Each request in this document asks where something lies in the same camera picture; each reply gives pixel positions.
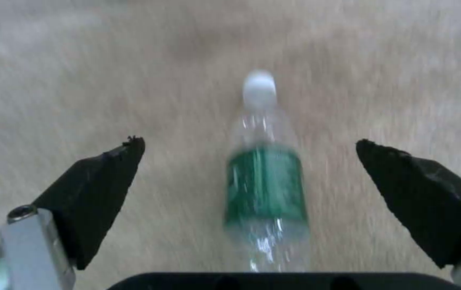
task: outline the white bottle cap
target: white bottle cap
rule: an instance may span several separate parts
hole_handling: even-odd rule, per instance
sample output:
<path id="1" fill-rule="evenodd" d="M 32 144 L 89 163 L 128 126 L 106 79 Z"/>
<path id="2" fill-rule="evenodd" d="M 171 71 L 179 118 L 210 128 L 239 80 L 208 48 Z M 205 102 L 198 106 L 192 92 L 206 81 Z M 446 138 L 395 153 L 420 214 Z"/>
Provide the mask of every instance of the white bottle cap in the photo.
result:
<path id="1" fill-rule="evenodd" d="M 268 71 L 252 71 L 243 83 L 245 108 L 257 110 L 277 104 L 275 80 Z"/>

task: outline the bottle label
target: bottle label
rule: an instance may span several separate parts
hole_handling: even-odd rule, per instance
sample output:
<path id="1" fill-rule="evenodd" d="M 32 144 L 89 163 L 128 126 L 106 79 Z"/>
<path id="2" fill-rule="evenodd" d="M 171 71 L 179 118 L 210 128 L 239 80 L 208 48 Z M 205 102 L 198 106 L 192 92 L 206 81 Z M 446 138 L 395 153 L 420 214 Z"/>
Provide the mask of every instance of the bottle label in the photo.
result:
<path id="1" fill-rule="evenodd" d="M 233 156 L 227 167 L 225 225 L 285 218 L 307 222 L 302 164 L 280 145 L 260 145 Z"/>

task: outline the plastic water bottle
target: plastic water bottle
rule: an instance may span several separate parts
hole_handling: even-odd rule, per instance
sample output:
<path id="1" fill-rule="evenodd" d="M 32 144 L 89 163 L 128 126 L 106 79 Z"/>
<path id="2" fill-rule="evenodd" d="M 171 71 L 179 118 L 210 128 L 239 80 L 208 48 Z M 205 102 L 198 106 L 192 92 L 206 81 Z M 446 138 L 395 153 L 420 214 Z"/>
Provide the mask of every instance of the plastic water bottle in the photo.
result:
<path id="1" fill-rule="evenodd" d="M 225 227 L 249 270 L 306 271 L 309 226 L 297 138 L 269 72 L 247 77 L 243 101 L 231 132 Z"/>

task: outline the black foam pad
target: black foam pad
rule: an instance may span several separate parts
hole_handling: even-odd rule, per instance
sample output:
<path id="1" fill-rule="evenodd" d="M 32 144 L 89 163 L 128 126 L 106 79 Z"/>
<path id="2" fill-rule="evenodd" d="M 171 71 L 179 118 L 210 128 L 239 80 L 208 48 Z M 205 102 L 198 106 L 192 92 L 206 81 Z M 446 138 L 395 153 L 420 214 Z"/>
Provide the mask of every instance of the black foam pad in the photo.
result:
<path id="1" fill-rule="evenodd" d="M 461 261 L 461 178 L 434 160 L 368 140 L 356 144 L 390 211 L 443 268 Z"/>
<path id="2" fill-rule="evenodd" d="M 83 270 L 119 213 L 145 150 L 142 138 L 70 167 L 33 204 L 53 213 L 68 257 Z"/>

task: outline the floor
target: floor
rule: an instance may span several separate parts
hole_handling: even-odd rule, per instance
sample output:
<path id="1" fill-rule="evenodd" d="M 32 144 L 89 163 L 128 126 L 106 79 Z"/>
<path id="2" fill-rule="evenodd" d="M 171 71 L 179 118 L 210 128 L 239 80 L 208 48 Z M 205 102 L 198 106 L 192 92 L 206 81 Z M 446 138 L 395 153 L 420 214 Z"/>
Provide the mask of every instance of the floor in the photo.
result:
<path id="1" fill-rule="evenodd" d="M 75 160 L 147 151 L 77 289 L 218 271 L 228 126 L 254 68 L 300 137 L 312 269 L 448 277 L 362 169 L 370 138 L 461 175 L 461 1 L 0 0 L 0 225 Z"/>

